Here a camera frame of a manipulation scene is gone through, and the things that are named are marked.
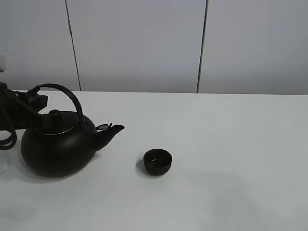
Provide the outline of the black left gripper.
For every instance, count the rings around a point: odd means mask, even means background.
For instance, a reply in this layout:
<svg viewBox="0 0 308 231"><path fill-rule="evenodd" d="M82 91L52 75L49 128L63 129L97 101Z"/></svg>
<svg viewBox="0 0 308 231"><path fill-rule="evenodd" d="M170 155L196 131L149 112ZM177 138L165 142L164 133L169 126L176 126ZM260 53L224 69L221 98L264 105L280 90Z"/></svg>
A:
<svg viewBox="0 0 308 231"><path fill-rule="evenodd" d="M57 131L60 113L39 114L47 107L48 96L19 92L0 84L0 129L18 130L36 128L38 131Z"/></svg>

